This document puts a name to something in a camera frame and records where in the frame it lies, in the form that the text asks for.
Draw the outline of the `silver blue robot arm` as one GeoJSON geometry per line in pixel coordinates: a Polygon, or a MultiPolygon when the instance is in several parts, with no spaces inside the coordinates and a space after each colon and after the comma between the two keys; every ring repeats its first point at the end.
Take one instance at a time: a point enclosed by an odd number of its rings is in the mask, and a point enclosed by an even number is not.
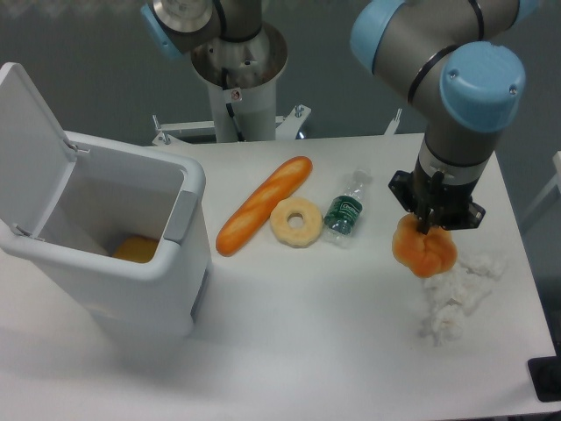
{"type": "MultiPolygon", "coordinates": [[[[525,87],[518,57],[491,38],[534,1],[371,1],[351,29],[361,65],[421,112],[428,126],[415,169],[389,183],[419,232],[479,226],[472,192],[512,122],[525,87]]],[[[276,82],[288,59],[258,1],[149,1],[142,16],[170,57],[188,54],[206,82],[220,142],[273,140],[276,82]]]]}

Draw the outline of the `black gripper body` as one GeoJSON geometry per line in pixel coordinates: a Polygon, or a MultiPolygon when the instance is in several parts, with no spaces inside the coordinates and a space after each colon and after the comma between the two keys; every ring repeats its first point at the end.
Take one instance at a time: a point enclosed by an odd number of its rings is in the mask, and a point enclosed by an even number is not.
{"type": "Polygon", "coordinates": [[[402,208],[414,216],[417,231],[476,229],[486,210],[472,199],[477,182],[452,184],[442,171],[428,176],[423,169],[397,171],[388,187],[402,208]]]}

